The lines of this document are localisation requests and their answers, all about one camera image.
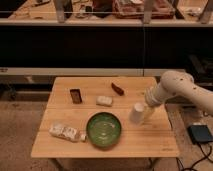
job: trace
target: food package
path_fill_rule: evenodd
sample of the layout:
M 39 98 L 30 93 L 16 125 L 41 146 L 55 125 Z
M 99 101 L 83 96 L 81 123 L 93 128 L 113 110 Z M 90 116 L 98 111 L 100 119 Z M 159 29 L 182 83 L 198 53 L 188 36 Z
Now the food package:
M 135 0 L 113 0 L 113 14 L 118 18 L 143 17 L 145 0 L 135 2 Z M 167 0 L 154 0 L 152 18 L 171 19 L 174 14 L 175 9 Z

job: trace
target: white cup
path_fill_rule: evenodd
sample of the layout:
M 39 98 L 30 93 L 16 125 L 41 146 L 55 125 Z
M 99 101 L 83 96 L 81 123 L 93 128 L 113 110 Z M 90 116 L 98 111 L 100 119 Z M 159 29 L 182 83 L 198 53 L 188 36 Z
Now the white cup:
M 143 119 L 143 111 L 144 111 L 144 105 L 142 103 L 135 103 L 130 115 L 129 119 L 134 124 L 140 124 Z

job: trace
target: wooden table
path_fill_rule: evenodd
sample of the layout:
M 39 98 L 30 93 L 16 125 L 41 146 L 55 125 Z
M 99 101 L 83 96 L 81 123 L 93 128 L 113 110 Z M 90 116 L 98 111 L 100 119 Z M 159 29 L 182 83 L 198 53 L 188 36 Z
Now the wooden table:
M 111 83 L 125 91 L 116 94 Z M 131 158 L 177 157 L 179 150 L 164 106 L 155 110 L 143 125 L 129 121 L 129 113 L 136 102 L 144 102 L 144 92 L 155 85 L 153 77 L 58 77 L 55 80 L 31 156 L 35 158 Z M 70 89 L 79 88 L 82 104 L 73 104 Z M 113 97 L 113 106 L 96 105 L 99 95 Z M 85 132 L 87 121 L 97 112 L 106 111 L 117 116 L 122 124 L 119 142 L 110 150 L 100 150 L 89 140 L 72 143 L 52 137 L 48 130 L 54 122 L 67 124 Z

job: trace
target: brown object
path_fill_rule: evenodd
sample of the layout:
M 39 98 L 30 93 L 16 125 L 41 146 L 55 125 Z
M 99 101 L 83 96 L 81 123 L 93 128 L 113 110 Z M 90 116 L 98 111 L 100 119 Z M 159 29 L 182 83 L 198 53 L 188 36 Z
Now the brown object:
M 120 87 L 116 86 L 114 83 L 112 83 L 111 86 L 112 86 L 112 89 L 113 89 L 116 93 L 118 93 L 120 96 L 123 96 L 123 95 L 124 95 L 124 91 L 123 91 Z
M 144 1 L 141 1 L 141 4 L 134 4 L 129 0 L 113 0 L 112 8 L 117 18 L 141 18 L 144 16 Z M 175 9 L 167 0 L 154 1 L 152 18 L 172 19 L 174 14 Z
M 75 103 L 75 104 L 82 103 L 80 89 L 71 89 L 70 94 L 71 94 L 73 103 Z
M 95 105 L 99 94 L 112 94 L 107 87 L 111 82 L 125 86 L 126 96 L 119 100 L 115 96 L 114 104 L 105 111 L 113 113 L 122 123 L 122 134 L 116 146 L 104 151 L 89 142 L 70 143 L 49 134 L 52 123 L 60 121 L 85 132 L 88 119 L 103 111 L 103 106 Z M 32 148 L 32 157 L 37 158 L 134 158 L 134 157 L 177 157 L 179 150 L 171 129 L 164 105 L 156 108 L 147 124 L 137 126 L 129 120 L 132 104 L 144 102 L 143 91 L 156 85 L 154 77 L 58 77 L 48 100 Z M 87 91 L 85 103 L 70 104 L 70 87 Z
M 113 0 L 93 0 L 93 8 L 100 8 L 105 5 L 111 5 L 112 6 L 112 1 Z

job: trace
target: small box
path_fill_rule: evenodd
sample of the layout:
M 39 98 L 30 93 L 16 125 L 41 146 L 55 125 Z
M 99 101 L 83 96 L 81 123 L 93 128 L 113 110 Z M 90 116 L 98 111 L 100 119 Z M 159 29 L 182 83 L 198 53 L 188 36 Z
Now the small box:
M 191 125 L 187 130 L 193 144 L 213 141 L 213 136 L 206 125 Z
M 82 103 L 81 92 L 80 89 L 71 89 L 70 95 L 72 97 L 72 101 L 75 104 Z
M 107 96 L 98 96 L 96 99 L 96 104 L 101 105 L 101 106 L 112 106 L 112 97 L 107 97 Z

